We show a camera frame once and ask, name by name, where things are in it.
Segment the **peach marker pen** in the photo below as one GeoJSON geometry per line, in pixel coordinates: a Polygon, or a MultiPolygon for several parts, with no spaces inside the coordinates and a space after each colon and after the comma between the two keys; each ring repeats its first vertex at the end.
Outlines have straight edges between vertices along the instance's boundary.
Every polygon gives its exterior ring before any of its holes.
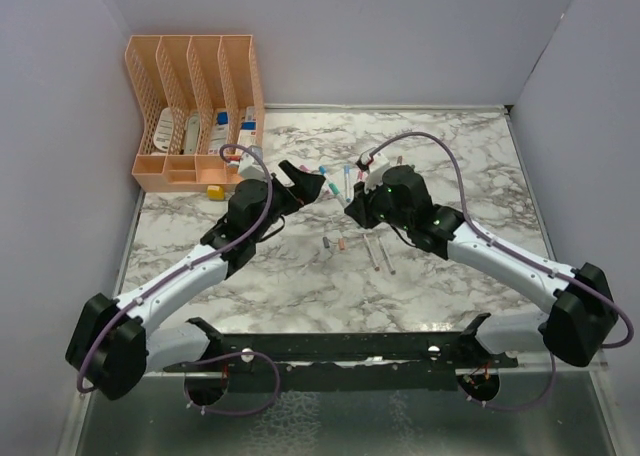
{"type": "Polygon", "coordinates": [[[371,259],[374,271],[379,272],[380,269],[381,269],[380,268],[380,264],[379,264],[378,259],[376,258],[376,255],[375,255],[375,253],[373,251],[373,248],[371,246],[371,242],[370,242],[370,240],[369,240],[367,235],[363,234],[362,237],[363,237],[363,240],[364,240],[368,255],[369,255],[370,259],[371,259]]]}

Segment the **grey marker pen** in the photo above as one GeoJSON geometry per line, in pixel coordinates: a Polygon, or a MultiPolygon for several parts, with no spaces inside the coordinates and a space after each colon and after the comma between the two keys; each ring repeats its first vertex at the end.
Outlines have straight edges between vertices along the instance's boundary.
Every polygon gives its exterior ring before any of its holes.
{"type": "Polygon", "coordinates": [[[396,275],[397,271],[396,271],[396,269],[395,269],[395,267],[394,267],[394,265],[392,263],[389,251],[388,251],[383,239],[380,238],[380,237],[378,237],[378,245],[379,245],[383,260],[384,260],[384,262],[385,262],[385,264],[386,264],[386,266],[388,268],[389,273],[391,275],[396,275]]]}

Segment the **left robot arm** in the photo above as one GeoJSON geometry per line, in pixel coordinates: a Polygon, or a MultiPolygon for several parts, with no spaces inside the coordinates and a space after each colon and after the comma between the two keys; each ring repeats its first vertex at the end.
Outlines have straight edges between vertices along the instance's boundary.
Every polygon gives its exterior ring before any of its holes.
{"type": "Polygon", "coordinates": [[[99,391],[110,400],[126,395],[162,354],[161,324],[243,268],[277,221],[318,199],[323,176],[288,162],[280,167],[290,185],[275,175],[242,181],[226,213],[178,263],[130,292],[98,293],[84,304],[65,354],[80,392],[99,391]]]}

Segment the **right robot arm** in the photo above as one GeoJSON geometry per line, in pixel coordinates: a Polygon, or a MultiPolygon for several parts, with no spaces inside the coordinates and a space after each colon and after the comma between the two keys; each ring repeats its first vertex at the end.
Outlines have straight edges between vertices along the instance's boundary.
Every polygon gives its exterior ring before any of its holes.
{"type": "Polygon", "coordinates": [[[496,237],[463,212],[434,203],[424,179],[408,165],[371,170],[342,205],[361,228],[387,224],[416,248],[488,275],[536,305],[530,313],[481,317],[459,343],[469,366],[481,367],[508,351],[548,351],[586,367],[618,321],[599,267],[573,268],[496,237]]]}

